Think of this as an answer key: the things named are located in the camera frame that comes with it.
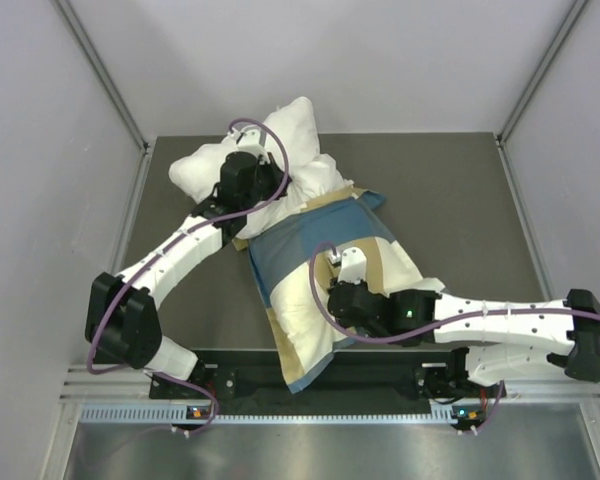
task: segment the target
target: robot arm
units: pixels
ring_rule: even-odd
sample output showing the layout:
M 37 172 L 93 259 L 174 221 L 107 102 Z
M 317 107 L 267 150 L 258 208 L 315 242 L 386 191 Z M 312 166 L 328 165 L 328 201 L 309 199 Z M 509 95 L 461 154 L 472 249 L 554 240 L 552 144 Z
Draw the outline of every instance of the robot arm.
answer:
M 600 382 L 600 322 L 578 316 L 579 311 L 600 314 L 600 305 L 589 291 L 572 290 L 564 300 L 537 304 L 489 302 L 423 290 L 385 297 L 369 292 L 366 258 L 360 249 L 328 257 L 340 266 L 340 273 L 329 292 L 327 308 L 345 328 L 359 327 L 372 337 L 389 337 L 463 313 L 483 312 L 399 342 L 402 346 L 457 341 L 491 344 L 454 350 L 452 365 L 443 366 L 443 371 L 440 366 L 430 367 L 431 375 L 423 376 L 422 387 L 430 380 L 436 385 L 433 390 L 440 393 L 444 383 L 449 390 L 463 382 L 489 387 L 502 380 L 560 371 L 576 380 Z M 571 309 L 573 315 L 516 313 L 534 309 Z M 443 396 L 451 398 L 457 392 Z
M 285 176 L 264 149 L 264 141 L 260 129 L 243 130 L 237 151 L 229 154 L 221 167 L 220 182 L 183 224 L 137 264 L 117 275 L 102 273 L 95 279 L 85 329 L 87 341 L 94 339 L 114 298 L 125 288 L 103 330 L 98 350 L 132 368 L 200 383 L 204 365 L 195 353 L 162 335 L 157 310 L 191 270 L 244 228 L 246 214 L 240 212 L 271 198 L 279 189 Z

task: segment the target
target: white wall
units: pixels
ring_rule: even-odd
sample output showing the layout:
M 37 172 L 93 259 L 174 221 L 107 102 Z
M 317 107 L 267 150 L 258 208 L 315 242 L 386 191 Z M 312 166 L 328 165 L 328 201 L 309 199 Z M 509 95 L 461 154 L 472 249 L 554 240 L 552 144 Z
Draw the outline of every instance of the white wall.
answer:
M 42 464 L 138 159 L 51 2 L 0 1 L 0 480 Z
M 498 131 L 573 0 L 73 0 L 141 130 Z
M 508 142 L 554 290 L 600 300 L 600 0 L 591 2 Z

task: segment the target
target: fabric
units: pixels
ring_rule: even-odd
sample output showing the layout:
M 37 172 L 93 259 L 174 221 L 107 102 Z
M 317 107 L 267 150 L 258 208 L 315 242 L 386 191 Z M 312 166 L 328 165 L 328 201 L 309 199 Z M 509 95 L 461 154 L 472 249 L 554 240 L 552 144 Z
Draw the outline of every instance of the fabric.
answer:
M 289 215 L 300 212 L 309 200 L 353 183 L 342 178 L 333 158 L 320 154 L 313 105 L 308 98 L 294 100 L 269 115 L 264 123 L 280 137 L 287 151 L 292 182 L 284 197 L 247 217 L 247 225 L 237 235 L 239 239 L 253 238 Z M 282 154 L 270 137 L 267 137 L 265 148 L 283 169 Z M 169 168 L 169 178 L 200 202 L 211 194 L 220 180 L 220 167 L 235 149 L 235 141 L 230 137 L 218 144 L 203 145 L 193 154 L 174 162 Z
M 315 305 L 309 287 L 309 259 L 329 240 L 339 248 L 358 247 L 367 257 L 367 283 L 388 295 L 405 288 L 440 291 L 437 279 L 423 279 L 418 268 L 370 207 L 384 202 L 373 192 L 358 196 L 348 188 L 315 199 L 316 207 L 289 216 L 249 242 L 249 259 L 291 392 L 306 388 L 329 364 L 333 352 L 352 340 L 337 332 Z M 323 253 L 316 260 L 316 284 L 326 305 L 330 280 L 338 269 Z
M 345 180 L 329 155 L 320 153 L 313 106 L 305 97 L 273 112 L 264 122 L 282 140 L 289 156 L 291 183 L 286 195 L 249 214 L 234 239 L 245 248 L 275 338 L 284 379 L 292 392 L 313 381 L 337 348 L 351 343 L 322 318 L 309 288 L 308 261 L 316 245 L 357 246 L 367 257 L 367 282 L 374 293 L 405 288 L 440 290 L 436 279 L 423 279 L 409 255 L 371 211 L 382 195 L 365 192 Z M 266 149 L 283 168 L 271 138 Z M 207 144 L 171 165 L 169 178 L 200 202 L 220 180 L 232 138 Z M 331 278 L 338 275 L 324 255 L 316 262 L 316 282 L 323 303 Z

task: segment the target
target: cable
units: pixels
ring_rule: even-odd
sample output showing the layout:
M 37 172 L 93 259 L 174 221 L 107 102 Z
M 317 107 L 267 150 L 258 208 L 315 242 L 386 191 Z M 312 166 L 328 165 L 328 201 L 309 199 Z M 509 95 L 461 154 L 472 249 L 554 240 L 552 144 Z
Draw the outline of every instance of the cable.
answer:
M 427 397 L 429 400 L 436 402 L 438 405 L 453 405 L 456 402 L 462 400 L 462 397 L 454 397 L 450 400 L 438 400 L 437 398 Z
M 162 251 L 163 254 L 169 252 L 178 243 L 180 243 L 183 239 L 185 239 L 187 237 L 187 235 L 191 235 L 196 230 L 199 230 L 200 228 L 206 227 L 213 223 L 224 222 L 226 220 L 233 220 L 235 218 L 243 217 L 243 216 L 249 215 L 251 213 L 257 212 L 258 210 L 262 210 L 263 208 L 267 207 L 268 205 L 270 205 L 271 203 L 276 201 L 278 199 L 278 197 L 280 197 L 280 195 L 282 195 L 282 193 L 284 192 L 284 189 L 286 188 L 287 182 L 289 180 L 290 168 L 289 168 L 289 156 L 287 154 L 287 150 L 284 148 L 284 144 L 282 143 L 282 140 L 280 140 L 280 137 L 278 137 L 278 135 L 276 135 L 276 133 L 273 130 L 271 130 L 269 127 L 267 127 L 264 123 L 259 122 L 258 120 L 251 119 L 251 118 L 238 118 L 238 119 L 234 120 L 233 122 L 231 122 L 229 124 L 229 133 L 231 133 L 232 130 L 235 128 L 235 126 L 240 123 L 249 123 L 249 124 L 255 125 L 256 127 L 260 128 L 262 131 L 264 131 L 267 135 L 269 135 L 271 138 L 273 138 L 273 140 L 276 142 L 276 144 L 278 145 L 278 148 L 280 149 L 280 153 L 282 154 L 282 161 L 284 163 L 284 175 L 282 176 L 282 182 L 280 183 L 280 185 L 278 186 L 276 191 L 273 193 L 273 195 L 271 195 L 270 198 L 268 198 L 267 200 L 262 202 L 260 205 L 256 205 L 253 208 L 249 208 L 247 210 L 243 210 L 240 212 L 230 213 L 227 215 L 221 215 L 219 217 L 212 218 L 212 219 L 206 220 L 204 222 L 198 223 L 197 225 L 194 225 L 189 230 L 187 230 L 186 235 L 185 234 L 178 235 L 169 244 L 167 244 L 167 246 Z M 109 304 L 107 310 L 105 311 L 105 313 L 102 317 L 102 320 L 100 321 L 100 324 L 98 325 L 98 328 L 96 329 L 95 334 L 93 335 L 93 338 L 91 339 L 91 347 L 89 348 L 89 352 L 87 353 L 87 370 L 92 375 L 102 375 L 104 373 L 120 370 L 120 369 L 126 368 L 128 366 L 125 364 L 119 364 L 119 365 L 114 365 L 112 367 L 96 369 L 93 366 L 93 362 L 94 362 L 94 359 L 96 356 L 96 352 L 98 350 L 98 344 L 100 343 L 100 339 L 102 338 L 104 330 L 107 328 L 107 324 L 111 320 L 111 317 L 113 316 L 113 313 L 115 312 L 116 308 L 118 308 L 118 305 L 120 304 L 120 302 L 122 301 L 124 296 L 127 294 L 127 292 L 131 289 L 133 284 L 135 282 L 137 282 L 138 279 L 140 279 L 142 277 L 142 275 L 144 275 L 146 272 L 148 272 L 149 269 L 160 259 L 160 257 L 161 257 L 161 255 L 156 254 L 147 263 L 145 263 L 122 286 L 120 291 L 116 294 L 116 296 L 113 298 L 113 300 Z M 196 430 L 191 431 L 191 434 L 197 435 L 197 434 L 207 430 L 211 426 L 211 423 L 214 421 L 214 419 L 220 412 L 220 404 L 218 403 L 218 400 L 213 396 L 213 394 L 211 394 L 211 392 L 204 389 L 203 387 L 200 387 L 199 385 L 195 385 L 193 383 L 190 383 L 190 382 L 187 382 L 184 380 L 179 380 L 177 378 L 174 378 L 174 377 L 167 375 L 165 373 L 162 373 L 162 372 L 152 372 L 152 373 L 160 378 L 163 378 L 163 379 L 169 381 L 169 382 L 176 383 L 178 385 L 182 385 L 184 387 L 190 388 L 192 390 L 195 390 L 195 391 L 201 393 L 202 395 L 207 397 L 213 404 L 211 415 L 209 416 L 207 421 L 204 424 L 202 424 L 202 426 L 197 428 Z M 156 431 L 156 430 L 162 430 L 162 429 L 166 429 L 166 428 L 170 429 L 171 427 L 164 427 L 164 426 L 160 425 L 160 426 L 150 427 L 146 430 L 139 432 L 138 434 L 134 435 L 130 439 L 124 441 L 122 444 L 118 445 L 114 449 L 113 452 L 111 452 L 109 455 L 107 455 L 107 457 L 104 460 L 99 461 L 96 465 L 98 465 L 98 466 L 102 465 L 102 463 L 104 463 L 104 461 L 111 458 L 112 455 L 117 453 L 120 449 L 124 448 L 126 445 L 131 443 L 136 438 L 138 438 L 146 433 Z M 83 463 L 85 463 L 84 458 L 83 458 L 84 456 L 82 454 L 80 456 L 83 459 Z

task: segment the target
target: metal frame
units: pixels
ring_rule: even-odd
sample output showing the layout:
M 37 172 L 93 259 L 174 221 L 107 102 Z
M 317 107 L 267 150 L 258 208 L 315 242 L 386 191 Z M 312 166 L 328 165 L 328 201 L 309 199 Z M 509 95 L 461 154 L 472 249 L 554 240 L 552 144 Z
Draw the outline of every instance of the metal frame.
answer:
M 522 195 L 522 192 L 520 191 L 520 184 L 518 182 L 515 169 L 511 164 L 511 159 L 507 153 L 506 145 L 504 142 L 498 139 L 497 135 L 494 135 L 494 139 L 496 142 L 496 148 L 498 149 L 498 154 L 500 155 L 500 161 L 502 162 L 502 168 L 504 169 L 505 176 L 507 177 L 509 190 L 511 191 L 511 196 L 513 197 L 513 203 L 515 204 L 518 212 L 522 233 L 524 234 L 524 238 L 527 242 L 527 248 L 529 249 L 529 254 L 531 255 L 533 269 L 536 272 L 536 277 L 538 278 L 538 283 L 540 284 L 540 291 L 542 292 L 543 299 L 548 301 L 558 298 L 559 295 L 556 295 L 555 288 L 551 282 L 551 277 L 549 276 L 546 263 L 542 256 L 542 251 L 538 245 L 538 240 L 532 227 L 529 214 L 527 213 L 529 210 L 525 205 L 524 195 Z
M 153 410 L 173 410 L 178 406 L 208 406 L 206 400 L 152 400 L 149 399 L 151 379 L 142 371 L 121 370 L 107 375 L 91 375 L 84 365 L 74 365 L 67 372 L 67 378 L 60 395 L 56 416 L 55 433 L 50 444 L 45 466 L 40 480 L 56 480 L 64 477 L 68 466 L 71 448 L 75 441 L 77 426 L 81 419 L 85 423 L 97 423 L 93 410 L 125 409 L 131 412 Z M 591 441 L 593 454 L 600 468 L 600 385 L 576 382 L 569 379 L 553 381 L 511 381 L 507 382 L 508 396 L 502 404 L 555 405 L 556 403 L 580 406 L 583 424 Z M 452 423 L 447 407 L 434 407 L 432 415 L 384 415 L 384 416 L 222 416 L 218 424 L 448 424 Z M 121 423 L 111 415 L 103 415 L 100 423 Z M 170 424 L 170 418 L 164 420 Z
M 575 27 L 582 14 L 584 13 L 587 5 L 589 5 L 589 0 L 574 0 L 573 4 L 571 5 L 571 8 L 569 8 L 569 11 L 565 15 L 564 19 L 562 20 L 562 23 L 560 24 L 560 27 L 558 28 L 558 31 L 549 43 L 547 50 L 544 52 L 540 62 L 538 63 L 533 74 L 531 75 L 531 78 L 529 79 L 527 85 L 522 91 L 520 98 L 518 98 L 518 101 L 513 107 L 513 110 L 507 117 L 507 120 L 504 123 L 504 127 L 502 127 L 502 132 L 498 135 L 498 138 L 502 142 L 506 142 L 509 139 L 509 137 L 511 137 L 511 133 L 513 132 L 516 125 L 518 124 L 518 121 L 520 121 L 520 118 L 529 106 L 529 103 L 536 94 L 538 87 L 547 75 L 547 72 L 549 71 L 551 65 L 560 53 L 560 50 L 562 50 L 562 47 L 564 46 L 567 38 L 569 37 L 569 34 Z
M 133 141 L 138 145 L 139 148 L 147 149 L 149 143 L 145 140 L 142 132 L 138 128 L 136 121 L 134 120 L 129 108 L 122 99 L 122 95 L 118 91 L 115 83 L 111 79 L 111 75 L 104 66 L 104 62 L 100 58 L 98 51 L 96 50 L 93 42 L 89 38 L 87 31 L 85 30 L 80 18 L 78 17 L 73 5 L 70 0 L 50 0 L 60 17 L 64 21 L 65 25 L 69 29 L 85 58 L 89 62 L 94 75 L 100 81 L 102 88 L 109 97 L 111 104 L 120 115 L 120 119 L 124 123 L 125 127 L 129 131 L 129 135 L 133 138 Z
M 114 272 L 119 272 L 123 267 L 124 257 L 127 253 L 129 241 L 131 240 L 131 232 L 133 231 L 133 225 L 138 214 L 138 208 L 140 207 L 140 199 L 142 198 L 142 192 L 144 191 L 144 184 L 147 180 L 147 175 L 149 174 L 151 160 L 153 159 L 153 151 L 154 146 L 147 145 L 141 153 L 141 158 L 138 162 L 138 168 L 136 170 L 133 185 L 131 186 L 131 191 L 129 192 L 124 218 L 117 235 L 118 241 L 111 262 L 111 269 Z

